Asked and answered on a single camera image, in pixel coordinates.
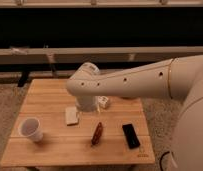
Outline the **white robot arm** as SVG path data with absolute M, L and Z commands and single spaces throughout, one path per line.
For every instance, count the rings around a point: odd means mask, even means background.
M 167 171 L 203 171 L 203 55 L 169 59 L 100 75 L 83 64 L 66 82 L 84 96 L 170 98 L 183 102 L 174 129 Z

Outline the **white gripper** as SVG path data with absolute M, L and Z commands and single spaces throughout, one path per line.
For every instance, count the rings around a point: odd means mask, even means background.
M 97 109 L 97 98 L 95 96 L 80 96 L 76 98 L 76 106 L 79 111 L 93 112 Z

